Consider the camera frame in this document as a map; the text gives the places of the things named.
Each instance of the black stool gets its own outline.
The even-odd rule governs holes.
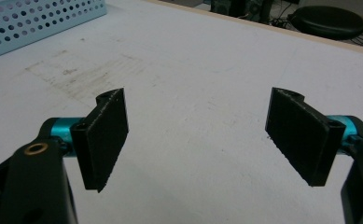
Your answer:
[[[287,19],[302,33],[328,39],[352,39],[363,33],[363,19],[338,7],[301,7]]]

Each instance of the perforated basket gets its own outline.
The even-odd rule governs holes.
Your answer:
[[[105,13],[105,0],[0,0],[0,55]]]

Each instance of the white table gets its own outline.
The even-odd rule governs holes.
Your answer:
[[[264,127],[273,86],[363,119],[363,48],[169,6],[107,0],[106,16],[0,56],[0,162],[124,87],[130,132],[104,191],[64,159],[79,223],[343,223],[352,159],[308,187]]]

